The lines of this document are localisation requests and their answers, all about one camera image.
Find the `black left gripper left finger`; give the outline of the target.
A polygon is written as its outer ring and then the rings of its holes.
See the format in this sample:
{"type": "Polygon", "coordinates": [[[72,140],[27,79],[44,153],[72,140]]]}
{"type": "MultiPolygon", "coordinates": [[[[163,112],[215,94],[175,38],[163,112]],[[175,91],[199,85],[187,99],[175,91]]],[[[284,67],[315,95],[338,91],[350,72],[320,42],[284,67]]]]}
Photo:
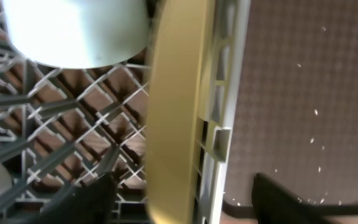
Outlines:
{"type": "Polygon", "coordinates": [[[108,223],[117,192],[112,173],[105,173],[87,187],[76,189],[63,199],[29,218],[29,224],[108,223]]]}

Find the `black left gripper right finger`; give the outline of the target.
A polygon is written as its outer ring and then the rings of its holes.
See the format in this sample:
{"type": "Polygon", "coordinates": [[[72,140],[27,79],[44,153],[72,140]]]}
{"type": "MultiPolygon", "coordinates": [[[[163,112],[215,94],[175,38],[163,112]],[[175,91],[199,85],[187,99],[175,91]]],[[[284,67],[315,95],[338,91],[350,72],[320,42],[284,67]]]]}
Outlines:
{"type": "Polygon", "coordinates": [[[258,224],[332,224],[262,173],[254,176],[251,201],[258,224]]]}

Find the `yellow round plate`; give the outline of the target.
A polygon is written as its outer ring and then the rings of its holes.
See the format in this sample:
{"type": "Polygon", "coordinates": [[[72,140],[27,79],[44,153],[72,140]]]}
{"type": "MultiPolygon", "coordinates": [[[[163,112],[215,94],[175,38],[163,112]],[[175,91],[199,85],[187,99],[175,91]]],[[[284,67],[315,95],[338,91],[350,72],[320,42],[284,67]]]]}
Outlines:
{"type": "Polygon", "coordinates": [[[203,60],[214,1],[162,1],[150,54],[146,122],[147,211],[153,223],[191,223],[193,157],[203,60]]]}

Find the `light blue bowl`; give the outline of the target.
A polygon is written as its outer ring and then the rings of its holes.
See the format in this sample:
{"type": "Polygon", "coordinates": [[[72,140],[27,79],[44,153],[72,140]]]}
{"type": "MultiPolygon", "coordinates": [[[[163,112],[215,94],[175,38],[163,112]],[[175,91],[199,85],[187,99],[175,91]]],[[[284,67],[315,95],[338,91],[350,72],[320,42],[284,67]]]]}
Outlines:
{"type": "Polygon", "coordinates": [[[79,69],[123,62],[145,49],[144,0],[1,0],[9,43],[42,65],[79,69]]]}

